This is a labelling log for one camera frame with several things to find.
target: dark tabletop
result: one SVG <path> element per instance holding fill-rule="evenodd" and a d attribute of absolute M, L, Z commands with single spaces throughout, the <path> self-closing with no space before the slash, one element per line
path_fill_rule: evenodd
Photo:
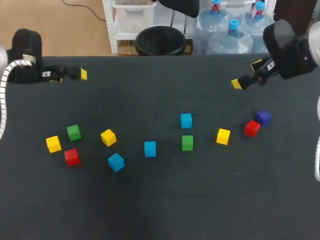
<path fill-rule="evenodd" d="M 63 57 L 87 82 L 7 87 L 0 141 L 2 240 L 318 240 L 319 71 L 235 91 L 257 56 Z M 260 110 L 272 124 L 257 137 L 244 125 Z M 193 127 L 180 128 L 192 113 Z M 82 140 L 70 143 L 78 124 Z M 231 130 L 228 146 L 216 143 Z M 100 134 L 112 129 L 117 143 Z M 77 148 L 68 167 L 46 138 Z M 194 150 L 181 151 L 182 135 Z M 144 141 L 157 157 L 144 158 Z M 125 168 L 113 172 L 119 153 Z"/>

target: dark blue cube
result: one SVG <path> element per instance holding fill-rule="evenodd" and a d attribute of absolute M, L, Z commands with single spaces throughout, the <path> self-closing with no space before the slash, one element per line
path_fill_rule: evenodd
<path fill-rule="evenodd" d="M 181 114 L 180 122 L 181 122 L 181 128 L 182 129 L 190 129 L 190 128 L 192 128 L 191 113 Z"/>
<path fill-rule="evenodd" d="M 144 155 L 146 158 L 153 158 L 153 157 L 157 156 L 155 141 L 145 141 L 144 142 Z"/>
<path fill-rule="evenodd" d="M 261 126 L 267 126 L 271 123 L 271 114 L 267 111 L 260 111 L 255 116 L 255 121 Z"/>
<path fill-rule="evenodd" d="M 113 171 L 118 172 L 125 166 L 125 160 L 116 153 L 108 158 L 108 164 Z"/>

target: yellow cube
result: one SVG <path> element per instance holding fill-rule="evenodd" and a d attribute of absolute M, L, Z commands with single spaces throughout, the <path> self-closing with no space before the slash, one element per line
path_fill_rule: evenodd
<path fill-rule="evenodd" d="M 101 133 L 101 139 L 102 139 L 102 142 L 108 147 L 117 141 L 116 135 L 110 129 Z"/>
<path fill-rule="evenodd" d="M 62 150 L 58 136 L 47 138 L 46 145 L 48 146 L 50 153 L 54 153 Z"/>
<path fill-rule="evenodd" d="M 216 142 L 218 144 L 228 145 L 228 140 L 230 136 L 230 131 L 220 128 L 218 132 L 218 137 L 216 138 Z"/>

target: blue water jug cap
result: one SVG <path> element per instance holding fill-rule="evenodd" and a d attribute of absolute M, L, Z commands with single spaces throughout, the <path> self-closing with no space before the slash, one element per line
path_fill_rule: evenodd
<path fill-rule="evenodd" d="M 229 22 L 229 29 L 230 30 L 238 30 L 239 28 L 239 21 L 237 19 L 232 19 Z"/>
<path fill-rule="evenodd" d="M 263 1 L 257 1 L 255 3 L 255 8 L 258 10 L 258 11 L 261 11 L 265 8 L 265 3 Z"/>

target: black cable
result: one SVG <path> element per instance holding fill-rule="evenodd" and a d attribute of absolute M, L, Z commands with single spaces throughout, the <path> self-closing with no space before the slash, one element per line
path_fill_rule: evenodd
<path fill-rule="evenodd" d="M 85 5 L 81 5 L 81 4 L 70 4 L 70 3 L 66 3 L 65 0 L 62 0 L 62 2 L 65 4 L 65 5 L 68 5 L 68 6 L 75 6 L 75 7 L 85 7 L 87 9 L 89 9 L 91 12 L 93 12 L 93 14 L 96 16 L 97 19 L 101 20 L 101 21 L 106 21 L 105 19 L 102 19 L 100 17 L 98 17 L 98 15 L 95 13 L 95 11 L 93 11 L 90 7 L 88 6 L 85 6 Z"/>

